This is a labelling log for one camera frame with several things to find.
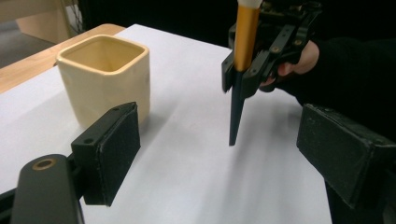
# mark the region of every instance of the white table surface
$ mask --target white table surface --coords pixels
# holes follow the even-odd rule
[[[296,147],[293,97],[247,99],[229,147],[220,64],[230,50],[140,25],[118,36],[150,49],[151,111],[113,205],[81,200],[86,223],[331,223],[323,178]],[[0,94],[0,192],[28,161],[68,156],[82,132],[57,67]]]

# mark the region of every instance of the cup rim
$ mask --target cup rim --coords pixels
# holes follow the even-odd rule
[[[99,70],[99,69],[96,69],[96,68],[92,68],[92,67],[89,67],[89,66],[87,66],[85,64],[82,64],[82,63],[76,63],[76,62],[74,62],[72,60],[69,60],[69,59],[64,57],[64,54],[66,54],[67,52],[71,52],[73,50],[80,49],[80,48],[82,48],[84,46],[89,45],[93,41],[96,41],[97,39],[102,39],[102,38],[113,39],[113,40],[120,41],[123,44],[138,46],[139,48],[143,49],[143,52],[140,55],[138,55],[137,57],[135,57],[133,60],[131,60],[130,62],[126,63],[124,66],[120,67],[117,70],[111,71],[111,72]],[[114,75],[114,74],[118,74],[120,72],[125,71],[128,67],[130,67],[130,65],[132,63],[135,63],[136,61],[139,61],[140,59],[142,59],[143,57],[147,56],[148,54],[149,54],[149,48],[147,46],[145,46],[143,44],[140,44],[138,42],[135,42],[133,40],[129,40],[129,39],[126,39],[126,38],[118,37],[118,36],[115,36],[115,35],[93,35],[91,37],[88,37],[88,38],[86,38],[84,40],[81,40],[81,41],[79,41],[79,42],[77,42],[77,43],[75,43],[75,44],[73,44],[73,45],[71,45],[69,47],[66,47],[66,48],[62,49],[61,51],[59,51],[57,53],[57,56],[56,56],[56,62],[57,62],[57,64],[59,64],[59,63],[67,63],[67,64],[70,64],[70,65],[73,65],[73,66],[82,67],[82,68],[84,68],[86,70],[89,70],[89,71],[92,71],[92,72],[95,72],[95,73],[100,73],[100,74],[104,74],[104,75]]]

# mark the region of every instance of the black sleeve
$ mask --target black sleeve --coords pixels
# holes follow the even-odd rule
[[[294,95],[301,105],[331,107],[394,139],[396,39],[314,42],[319,48],[315,68],[277,87]]]

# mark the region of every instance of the square cup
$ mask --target square cup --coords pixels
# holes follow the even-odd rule
[[[61,50],[57,64],[78,123],[90,127],[110,108],[136,102],[149,114],[149,49],[113,35],[95,35]]]

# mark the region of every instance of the metal bolt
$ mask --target metal bolt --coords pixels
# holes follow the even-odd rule
[[[300,45],[302,45],[303,44],[303,41],[302,40],[300,40],[300,39],[296,39],[296,40],[294,40],[294,43],[293,43],[295,46],[300,46]]]
[[[322,4],[320,2],[314,2],[314,1],[309,1],[306,4],[308,7],[312,7],[312,8],[321,8]]]
[[[279,48],[279,47],[272,47],[272,48],[271,48],[271,52],[273,52],[273,53],[279,53],[279,52],[280,52],[280,48]]]
[[[290,11],[301,11],[302,6],[290,6],[289,10]]]

